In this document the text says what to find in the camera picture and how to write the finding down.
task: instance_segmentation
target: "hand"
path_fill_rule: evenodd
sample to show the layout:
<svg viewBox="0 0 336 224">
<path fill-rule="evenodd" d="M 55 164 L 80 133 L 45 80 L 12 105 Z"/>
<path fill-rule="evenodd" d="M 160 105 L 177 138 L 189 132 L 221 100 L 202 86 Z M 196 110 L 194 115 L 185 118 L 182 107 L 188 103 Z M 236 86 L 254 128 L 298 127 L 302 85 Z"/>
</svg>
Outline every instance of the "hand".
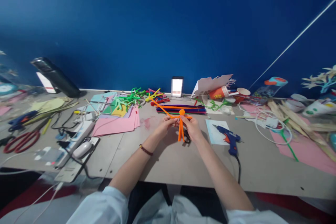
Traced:
<svg viewBox="0 0 336 224">
<path fill-rule="evenodd" d="M 165 135 L 167 135 L 168 129 L 176 125 L 177 120 L 178 118 L 171 119 L 168 115 L 165 116 L 161 124 L 154 130 L 152 134 L 161 140 L 165 137 Z"/>
<path fill-rule="evenodd" d="M 190 121 L 181 115 L 181 119 L 185 126 L 187 127 L 189 136 L 194 143 L 202 141 L 204 138 L 200 127 L 198 126 L 198 121 L 195 118 L 190 119 Z"/>
</svg>

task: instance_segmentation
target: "person's left hand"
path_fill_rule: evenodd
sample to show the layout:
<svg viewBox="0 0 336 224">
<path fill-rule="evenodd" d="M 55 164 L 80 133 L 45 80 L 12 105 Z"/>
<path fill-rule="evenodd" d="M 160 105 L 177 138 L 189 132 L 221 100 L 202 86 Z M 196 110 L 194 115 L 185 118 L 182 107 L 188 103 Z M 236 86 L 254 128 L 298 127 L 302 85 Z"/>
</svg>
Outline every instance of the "person's left hand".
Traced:
<svg viewBox="0 0 336 224">
<path fill-rule="evenodd" d="M 168 129 L 176 125 L 178 118 L 171 119 L 168 115 L 165 116 L 160 125 L 154 130 L 153 135 L 158 139 L 162 139 L 167 135 Z"/>
</svg>

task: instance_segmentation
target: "yellow paper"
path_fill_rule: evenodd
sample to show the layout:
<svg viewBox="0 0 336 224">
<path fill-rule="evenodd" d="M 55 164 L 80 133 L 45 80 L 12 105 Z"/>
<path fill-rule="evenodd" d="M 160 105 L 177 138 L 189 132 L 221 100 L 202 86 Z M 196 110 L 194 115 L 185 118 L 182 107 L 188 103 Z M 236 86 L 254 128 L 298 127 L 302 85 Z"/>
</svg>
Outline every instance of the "yellow paper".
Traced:
<svg viewBox="0 0 336 224">
<path fill-rule="evenodd" d="M 58 109 L 64 104 L 64 100 L 61 98 L 56 98 L 43 102 L 34 102 L 31 105 L 30 111 L 37 110 L 38 113 L 45 113 L 50 110 Z"/>
<path fill-rule="evenodd" d="M 117 109 L 118 107 L 116 107 L 112 113 L 112 115 L 114 116 L 119 116 L 119 117 L 124 117 L 124 115 L 126 114 L 126 106 L 125 105 L 121 105 L 121 109 Z"/>
</svg>

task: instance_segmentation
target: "gray tabletop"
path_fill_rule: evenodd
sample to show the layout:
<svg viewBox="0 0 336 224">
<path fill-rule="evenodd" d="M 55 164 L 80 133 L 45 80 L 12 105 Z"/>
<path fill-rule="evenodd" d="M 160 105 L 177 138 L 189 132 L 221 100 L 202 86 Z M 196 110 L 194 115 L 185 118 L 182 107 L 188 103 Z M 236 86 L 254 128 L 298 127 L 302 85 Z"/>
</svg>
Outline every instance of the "gray tabletop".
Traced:
<svg viewBox="0 0 336 224">
<path fill-rule="evenodd" d="M 89 91 L 87 98 L 99 93 Z M 44 95 L 38 97 L 41 101 L 51 99 L 61 94 Z M 171 104 L 192 104 L 191 101 L 171 101 Z M 58 125 L 64 122 L 74 109 L 62 112 Z M 243 115 L 234 108 L 236 115 Z M 236 120 L 233 115 L 210 114 L 211 120 L 226 121 L 230 130 L 241 137 L 244 143 L 238 143 L 239 159 L 241 162 L 241 186 L 245 191 L 263 193 L 305 196 L 323 199 L 336 199 L 334 190 L 336 177 L 310 167 L 304 163 L 280 154 L 275 144 L 263 138 L 255 128 L 254 123 L 245 119 Z M 157 114 L 155 107 L 146 104 L 140 109 L 140 127 L 132 132 L 113 134 L 101 137 L 95 152 L 88 161 L 90 176 L 113 178 L 118 169 L 134 153 L 134 151 L 155 129 L 164 114 Z M 207 140 L 208 130 L 206 115 L 194 115 L 199 121 L 200 128 Z M 263 134 L 271 137 L 268 130 L 261 129 Z M 153 157 L 147 164 L 140 180 L 167 184 L 180 184 L 200 187 L 213 187 L 210 176 L 193 143 L 177 142 L 178 128 L 169 130 L 167 136 L 159 144 Z M 6 131 L 0 132 L 0 138 L 7 136 Z M 29 150 L 33 151 L 46 146 L 57 147 L 55 130 L 48 129 L 46 135 Z M 238 164 L 228 153 L 228 146 L 212 146 L 219 158 L 238 178 Z M 12 154 L 0 152 L 0 162 Z M 24 154 L 9 160 L 5 167 L 19 169 L 35 169 L 57 172 L 43 163 L 34 161 L 32 154 Z"/>
</svg>

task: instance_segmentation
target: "white mouse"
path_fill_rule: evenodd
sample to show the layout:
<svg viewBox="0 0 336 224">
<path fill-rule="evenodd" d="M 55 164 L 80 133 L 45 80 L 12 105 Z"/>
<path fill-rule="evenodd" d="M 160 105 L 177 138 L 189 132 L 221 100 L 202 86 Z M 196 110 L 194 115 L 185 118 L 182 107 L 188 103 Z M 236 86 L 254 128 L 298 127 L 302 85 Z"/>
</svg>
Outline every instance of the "white mouse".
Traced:
<svg viewBox="0 0 336 224">
<path fill-rule="evenodd" d="M 75 151 L 72 153 L 74 158 L 80 159 L 84 157 L 92 148 L 93 144 L 91 142 L 85 142 L 81 144 Z"/>
</svg>

